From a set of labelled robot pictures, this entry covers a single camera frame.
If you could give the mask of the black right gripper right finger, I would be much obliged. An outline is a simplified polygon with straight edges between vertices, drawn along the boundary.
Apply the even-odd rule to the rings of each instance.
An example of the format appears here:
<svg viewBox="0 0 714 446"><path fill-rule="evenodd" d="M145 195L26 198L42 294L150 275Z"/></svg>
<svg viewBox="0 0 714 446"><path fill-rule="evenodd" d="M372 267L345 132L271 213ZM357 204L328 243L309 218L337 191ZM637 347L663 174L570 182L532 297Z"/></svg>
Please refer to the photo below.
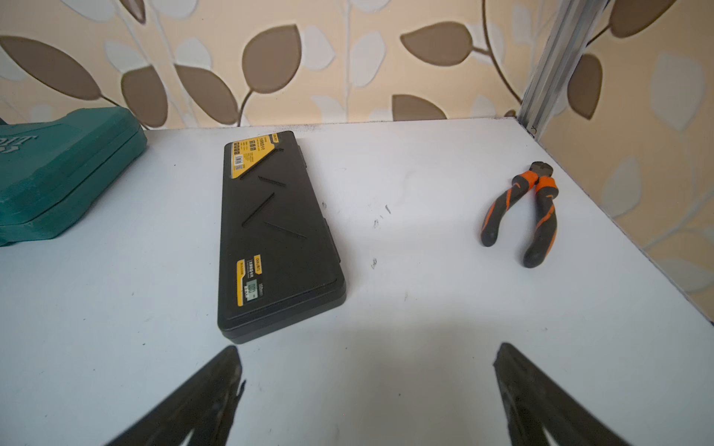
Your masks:
<svg viewBox="0 0 714 446"><path fill-rule="evenodd" d="M626 445L511 343L499 347L496 381L513 445Z"/></svg>

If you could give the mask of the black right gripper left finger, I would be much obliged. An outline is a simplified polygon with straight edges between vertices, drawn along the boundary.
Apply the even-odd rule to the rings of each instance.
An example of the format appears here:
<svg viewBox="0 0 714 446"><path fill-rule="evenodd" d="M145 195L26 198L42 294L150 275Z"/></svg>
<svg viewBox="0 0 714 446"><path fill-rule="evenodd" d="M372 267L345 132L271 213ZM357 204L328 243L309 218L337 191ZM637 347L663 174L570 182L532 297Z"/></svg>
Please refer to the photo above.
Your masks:
<svg viewBox="0 0 714 446"><path fill-rule="evenodd" d="M245 390L237 347L223 349L111 445L225 445Z"/></svg>

